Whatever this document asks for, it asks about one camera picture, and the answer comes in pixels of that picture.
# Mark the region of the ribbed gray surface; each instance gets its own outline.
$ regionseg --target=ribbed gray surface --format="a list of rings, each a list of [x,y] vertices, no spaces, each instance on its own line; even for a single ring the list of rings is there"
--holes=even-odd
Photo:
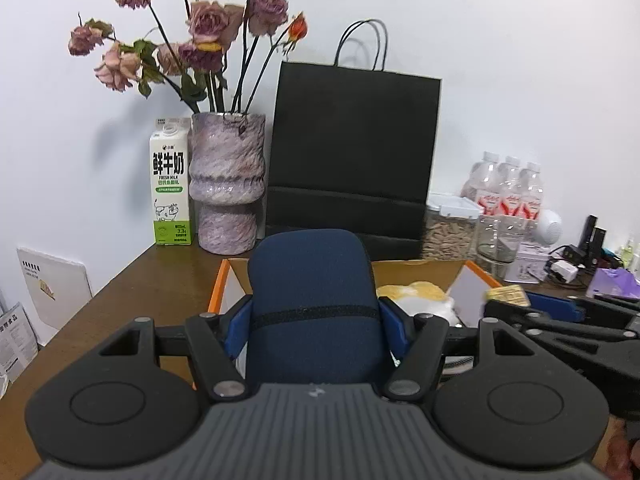
[[[219,404],[168,455],[118,471],[46,463],[32,480],[595,480],[585,463],[555,472],[506,471],[447,446],[422,412],[377,397],[368,384],[265,384]]]

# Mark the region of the marbled vase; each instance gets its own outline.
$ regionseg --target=marbled vase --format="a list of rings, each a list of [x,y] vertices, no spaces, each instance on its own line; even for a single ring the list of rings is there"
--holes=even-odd
[[[255,244],[255,212],[264,194],[264,115],[193,116],[191,198],[200,202],[198,241],[216,254],[239,254]]]

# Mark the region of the white and green milk carton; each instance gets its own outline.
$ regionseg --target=white and green milk carton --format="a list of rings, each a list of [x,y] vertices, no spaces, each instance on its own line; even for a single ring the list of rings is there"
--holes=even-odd
[[[190,118],[158,119],[149,139],[154,232],[159,245],[191,243],[190,128]]]

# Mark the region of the white spherical device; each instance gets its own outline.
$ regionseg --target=white spherical device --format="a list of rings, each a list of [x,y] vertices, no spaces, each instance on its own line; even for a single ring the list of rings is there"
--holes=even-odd
[[[538,225],[533,233],[534,239],[543,245],[555,244],[562,235],[562,219],[550,209],[543,209],[538,215]]]

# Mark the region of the green label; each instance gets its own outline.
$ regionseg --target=green label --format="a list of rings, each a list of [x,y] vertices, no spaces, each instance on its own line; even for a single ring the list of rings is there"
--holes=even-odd
[[[160,222],[154,221],[156,244],[159,245],[190,245],[190,222]]]
[[[156,187],[156,192],[158,192],[158,193],[181,193],[182,192],[182,186]]]

